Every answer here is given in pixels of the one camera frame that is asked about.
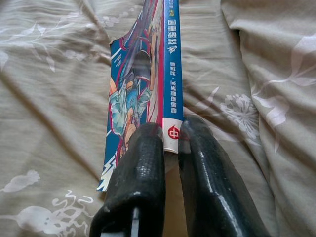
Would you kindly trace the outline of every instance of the book cover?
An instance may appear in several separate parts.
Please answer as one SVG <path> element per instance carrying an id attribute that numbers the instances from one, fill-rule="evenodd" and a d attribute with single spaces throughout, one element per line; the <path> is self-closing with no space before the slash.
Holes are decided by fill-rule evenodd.
<path id="1" fill-rule="evenodd" d="M 182 121 L 179 3 L 145 0 L 130 31 L 111 43 L 105 160 L 97 190 L 107 189 L 129 138 L 141 124 L 159 124 L 164 150 L 177 154 Z"/>

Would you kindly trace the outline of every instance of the book spine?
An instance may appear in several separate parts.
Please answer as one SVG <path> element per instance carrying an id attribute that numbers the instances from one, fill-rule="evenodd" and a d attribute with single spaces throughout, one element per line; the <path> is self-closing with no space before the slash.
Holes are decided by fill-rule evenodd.
<path id="1" fill-rule="evenodd" d="M 178 153 L 183 121 L 180 14 L 178 0 L 164 0 L 163 142 L 165 151 Z"/>

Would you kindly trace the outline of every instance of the blue book cover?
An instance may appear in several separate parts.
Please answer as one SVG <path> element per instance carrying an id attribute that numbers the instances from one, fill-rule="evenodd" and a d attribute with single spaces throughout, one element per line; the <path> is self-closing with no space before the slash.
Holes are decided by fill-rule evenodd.
<path id="1" fill-rule="evenodd" d="M 145 0 L 130 31 L 111 43 L 109 113 L 103 172 L 106 191 L 128 141 L 143 123 L 163 129 L 164 150 L 178 153 L 183 121 L 178 0 Z"/>

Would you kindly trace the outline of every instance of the bed sheet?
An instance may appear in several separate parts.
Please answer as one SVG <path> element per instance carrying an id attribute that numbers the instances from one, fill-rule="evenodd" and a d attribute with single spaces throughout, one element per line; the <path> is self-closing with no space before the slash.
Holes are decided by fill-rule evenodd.
<path id="1" fill-rule="evenodd" d="M 88 236 L 104 201 L 109 43 L 142 4 L 0 2 L 2 236 Z M 185 114 L 208 123 L 272 236 L 316 235 L 314 9 L 180 1 Z M 177 167 L 166 191 L 164 236 L 186 237 Z"/>

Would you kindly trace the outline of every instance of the anime character illustration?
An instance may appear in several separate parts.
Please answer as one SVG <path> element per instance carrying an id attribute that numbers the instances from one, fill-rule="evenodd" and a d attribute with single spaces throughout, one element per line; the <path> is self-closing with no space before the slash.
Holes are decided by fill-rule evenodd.
<path id="1" fill-rule="evenodd" d="M 155 121 L 157 117 L 161 11 L 160 0 L 145 1 L 133 31 L 121 39 L 128 53 L 117 77 L 110 79 L 109 96 L 111 131 L 120 139 L 116 164 L 127 151 L 129 138 L 141 121 Z"/>

